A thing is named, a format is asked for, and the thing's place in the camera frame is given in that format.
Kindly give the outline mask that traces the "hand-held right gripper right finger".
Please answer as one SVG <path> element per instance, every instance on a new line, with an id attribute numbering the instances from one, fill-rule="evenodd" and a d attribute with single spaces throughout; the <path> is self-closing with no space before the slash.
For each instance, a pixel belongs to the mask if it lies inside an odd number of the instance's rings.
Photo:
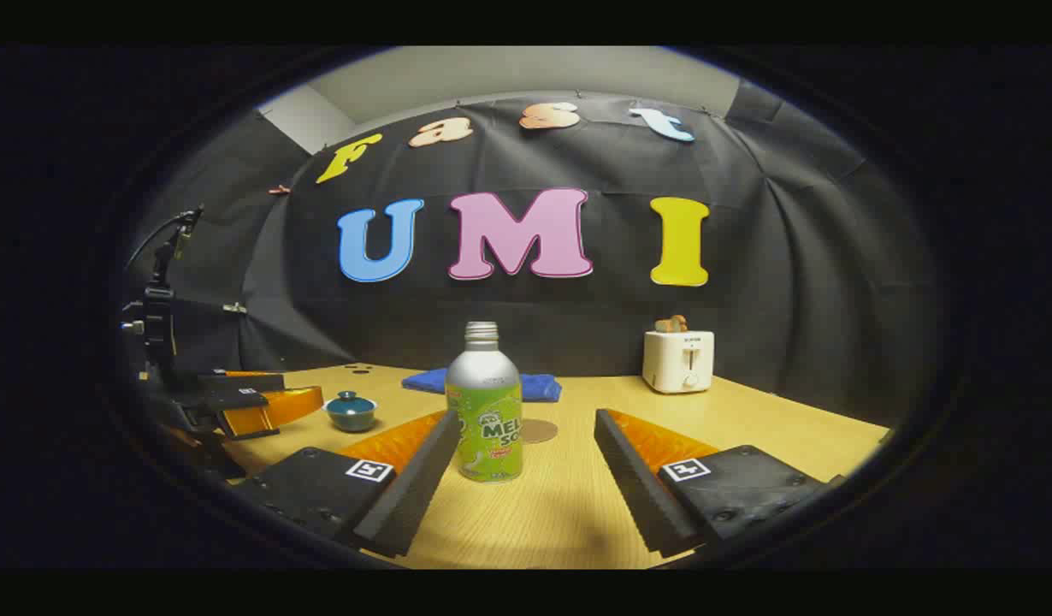
<path id="1" fill-rule="evenodd" d="M 613 409 L 596 410 L 594 432 L 644 545 L 663 557 L 732 543 L 835 487 L 756 446 L 720 451 Z"/>

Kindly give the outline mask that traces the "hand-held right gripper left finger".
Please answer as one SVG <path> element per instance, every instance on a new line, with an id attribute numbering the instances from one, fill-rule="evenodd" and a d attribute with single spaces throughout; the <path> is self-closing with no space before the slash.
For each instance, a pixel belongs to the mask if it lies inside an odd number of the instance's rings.
<path id="1" fill-rule="evenodd" d="M 333 453 L 305 447 L 232 491 L 304 533 L 405 556 L 454 456 L 459 420 L 440 411 Z"/>

